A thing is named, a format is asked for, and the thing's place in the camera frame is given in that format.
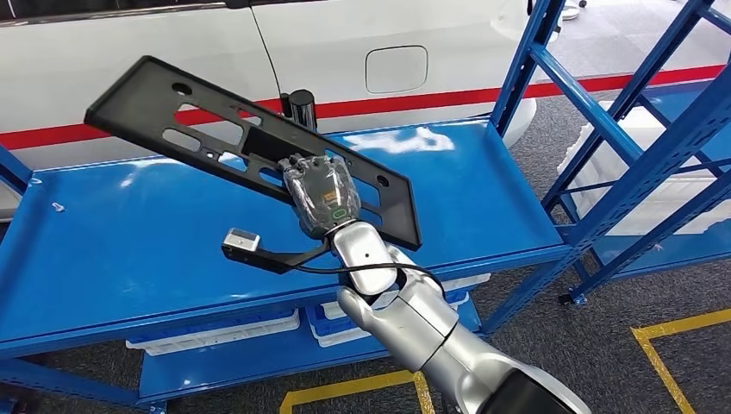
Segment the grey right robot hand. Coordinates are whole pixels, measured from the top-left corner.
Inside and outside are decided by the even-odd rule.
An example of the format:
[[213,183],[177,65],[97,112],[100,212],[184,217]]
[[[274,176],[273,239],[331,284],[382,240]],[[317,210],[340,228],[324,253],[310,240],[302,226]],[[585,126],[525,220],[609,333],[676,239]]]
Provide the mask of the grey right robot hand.
[[359,218],[360,197],[340,156],[293,154],[278,166],[307,236],[322,239]]

